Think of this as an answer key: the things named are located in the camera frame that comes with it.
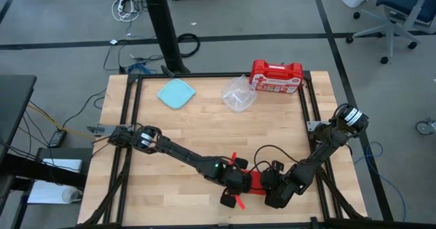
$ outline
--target light blue cloth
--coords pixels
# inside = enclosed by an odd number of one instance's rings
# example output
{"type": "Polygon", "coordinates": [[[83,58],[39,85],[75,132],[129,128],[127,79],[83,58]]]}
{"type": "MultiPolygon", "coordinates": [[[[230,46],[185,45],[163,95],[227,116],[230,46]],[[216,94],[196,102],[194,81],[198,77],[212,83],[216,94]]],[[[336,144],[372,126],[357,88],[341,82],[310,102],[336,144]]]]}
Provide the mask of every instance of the light blue cloth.
{"type": "Polygon", "coordinates": [[[196,94],[196,91],[186,82],[180,79],[173,79],[157,93],[157,97],[167,106],[173,109],[179,109],[184,106],[194,94],[196,94]]]}

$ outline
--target chair base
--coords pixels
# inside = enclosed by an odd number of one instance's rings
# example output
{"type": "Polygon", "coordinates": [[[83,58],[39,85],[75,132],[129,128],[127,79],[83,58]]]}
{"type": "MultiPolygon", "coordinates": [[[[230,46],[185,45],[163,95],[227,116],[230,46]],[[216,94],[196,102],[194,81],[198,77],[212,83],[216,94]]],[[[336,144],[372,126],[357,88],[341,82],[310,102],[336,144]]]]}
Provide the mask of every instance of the chair base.
{"type": "MultiPolygon", "coordinates": [[[[352,38],[353,37],[361,37],[364,35],[370,35],[370,34],[374,34],[374,33],[385,34],[386,40],[387,40],[387,46],[388,46],[388,56],[381,58],[381,60],[380,60],[381,63],[387,63],[389,61],[389,59],[394,56],[394,36],[395,35],[399,35],[399,36],[404,37],[408,40],[411,40],[412,43],[409,45],[410,49],[414,49],[416,47],[416,45],[421,42],[419,39],[415,38],[411,33],[409,33],[404,28],[402,28],[400,25],[398,25],[396,23],[392,23],[387,18],[378,16],[377,14],[374,14],[372,12],[368,12],[366,10],[362,10],[362,13],[366,14],[367,16],[369,16],[375,20],[378,20],[379,22],[381,22],[381,25],[364,30],[364,31],[361,31],[361,32],[357,32],[357,33],[353,34],[352,38]]],[[[350,41],[352,42],[352,40],[348,37],[347,43],[351,43],[350,41]]]]}

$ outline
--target office chair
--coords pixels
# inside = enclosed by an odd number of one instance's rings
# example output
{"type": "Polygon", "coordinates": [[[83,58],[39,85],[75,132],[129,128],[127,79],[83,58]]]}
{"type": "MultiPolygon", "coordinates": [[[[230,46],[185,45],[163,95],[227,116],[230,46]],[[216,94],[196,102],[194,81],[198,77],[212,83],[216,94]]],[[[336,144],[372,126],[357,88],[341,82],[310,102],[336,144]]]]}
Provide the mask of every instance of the office chair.
{"type": "MultiPolygon", "coordinates": [[[[378,37],[386,36],[388,42],[388,56],[382,57],[380,63],[386,64],[394,55],[394,34],[411,40],[408,48],[414,49],[420,40],[408,30],[415,28],[426,33],[436,32],[436,0],[377,0],[376,6],[382,5],[386,17],[362,10],[362,13],[381,22],[381,25],[367,29],[347,37],[348,44],[353,37],[360,37],[377,33],[378,37]]],[[[354,18],[360,18],[360,13],[354,13],[354,18]]]]}

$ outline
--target red box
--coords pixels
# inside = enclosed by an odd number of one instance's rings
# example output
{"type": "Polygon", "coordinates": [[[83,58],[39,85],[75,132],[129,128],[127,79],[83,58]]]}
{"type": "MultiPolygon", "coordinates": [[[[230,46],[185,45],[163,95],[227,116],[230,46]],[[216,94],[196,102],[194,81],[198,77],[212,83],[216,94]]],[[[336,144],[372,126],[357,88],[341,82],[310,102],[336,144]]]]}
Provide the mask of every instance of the red box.
{"type": "Polygon", "coordinates": [[[302,65],[269,64],[263,59],[253,62],[250,83],[256,90],[278,93],[293,93],[302,81],[302,65]]]}

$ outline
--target label on red box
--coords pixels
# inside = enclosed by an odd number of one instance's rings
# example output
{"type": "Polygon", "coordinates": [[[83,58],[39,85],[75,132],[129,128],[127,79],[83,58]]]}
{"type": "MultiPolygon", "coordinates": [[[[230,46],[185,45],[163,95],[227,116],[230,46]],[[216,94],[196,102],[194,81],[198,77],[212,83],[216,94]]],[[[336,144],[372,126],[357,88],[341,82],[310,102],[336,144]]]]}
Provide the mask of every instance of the label on red box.
{"type": "Polygon", "coordinates": [[[291,78],[288,80],[267,78],[263,74],[253,76],[251,86],[256,90],[270,91],[277,93],[293,93],[300,86],[301,79],[291,78]]]}

